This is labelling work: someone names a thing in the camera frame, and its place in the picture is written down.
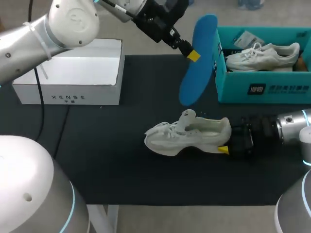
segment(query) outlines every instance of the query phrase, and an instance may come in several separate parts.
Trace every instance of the black tabletop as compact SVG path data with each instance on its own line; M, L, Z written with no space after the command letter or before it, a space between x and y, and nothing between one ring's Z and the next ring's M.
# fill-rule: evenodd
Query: black tabletop
M45 124L40 143L52 156L56 153L68 106L45 105ZM0 88L0 134L35 140L41 124L40 105L22 105L9 84Z
M179 119L187 61L179 55L127 56L119 106L71 106L57 161L88 204L270 205L305 170L297 150L267 151L250 161L194 148L176 157L144 145L154 125ZM230 120L307 105L219 104L214 81L191 109Z

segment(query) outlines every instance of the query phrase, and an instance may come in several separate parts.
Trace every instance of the white sneaker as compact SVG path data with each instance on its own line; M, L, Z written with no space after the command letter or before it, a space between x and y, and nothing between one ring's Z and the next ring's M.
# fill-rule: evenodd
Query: white sneaker
M231 136L228 118L209 120L195 117L195 111L184 111L179 121L170 124L162 122L146 133L145 145L152 151L175 156L183 148L197 147L208 153L221 153L218 147Z
M299 57L300 45L276 46L254 44L253 48L227 56L226 65L232 71L292 71Z

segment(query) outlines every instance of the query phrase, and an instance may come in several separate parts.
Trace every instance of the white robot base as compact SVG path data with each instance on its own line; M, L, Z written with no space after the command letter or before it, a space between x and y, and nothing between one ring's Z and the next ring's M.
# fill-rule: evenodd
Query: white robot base
M114 233L118 206L110 219L100 205L86 206L49 153L18 136L0 136L1 233Z

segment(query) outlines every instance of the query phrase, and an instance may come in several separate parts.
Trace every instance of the white cardboard box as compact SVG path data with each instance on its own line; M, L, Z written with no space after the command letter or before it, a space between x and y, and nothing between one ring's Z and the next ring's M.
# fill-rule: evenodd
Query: white cardboard box
M37 67L45 104L118 105L124 67L122 41L95 39ZM31 70L13 82L22 104L40 104Z

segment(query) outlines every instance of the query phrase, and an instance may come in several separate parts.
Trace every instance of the blue insole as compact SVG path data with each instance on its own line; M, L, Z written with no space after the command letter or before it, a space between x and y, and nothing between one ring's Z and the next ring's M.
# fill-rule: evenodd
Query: blue insole
M213 43L217 30L217 17L205 15L196 23L192 45L201 55L197 62L191 62L181 82L179 100L184 106L195 103L203 94L214 68Z

